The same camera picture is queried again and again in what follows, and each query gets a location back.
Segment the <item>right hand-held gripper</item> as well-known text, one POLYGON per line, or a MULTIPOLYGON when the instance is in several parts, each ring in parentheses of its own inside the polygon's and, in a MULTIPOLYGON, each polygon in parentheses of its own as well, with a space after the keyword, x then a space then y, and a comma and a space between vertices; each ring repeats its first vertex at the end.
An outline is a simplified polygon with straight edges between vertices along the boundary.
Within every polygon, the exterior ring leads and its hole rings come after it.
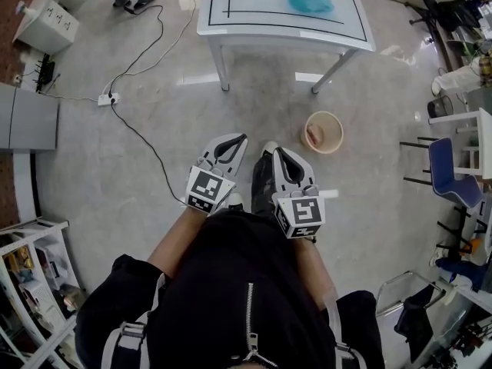
POLYGON ((274 198, 274 216, 287 239, 313 238, 325 223, 324 199, 315 183, 311 165, 297 153, 277 147, 273 153, 276 192, 285 194, 288 185, 302 191, 274 198))

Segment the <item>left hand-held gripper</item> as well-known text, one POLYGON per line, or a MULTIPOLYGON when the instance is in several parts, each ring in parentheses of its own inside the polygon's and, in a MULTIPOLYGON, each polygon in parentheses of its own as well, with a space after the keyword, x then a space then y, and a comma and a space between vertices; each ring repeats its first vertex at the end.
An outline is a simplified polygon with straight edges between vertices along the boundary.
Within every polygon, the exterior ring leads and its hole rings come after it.
POLYGON ((238 173, 247 146, 245 134, 232 133, 212 139, 202 155, 206 159, 198 159, 191 167, 185 204, 205 214, 217 211, 235 188, 235 183, 228 178, 238 173), (210 161, 222 164, 224 173, 210 161))

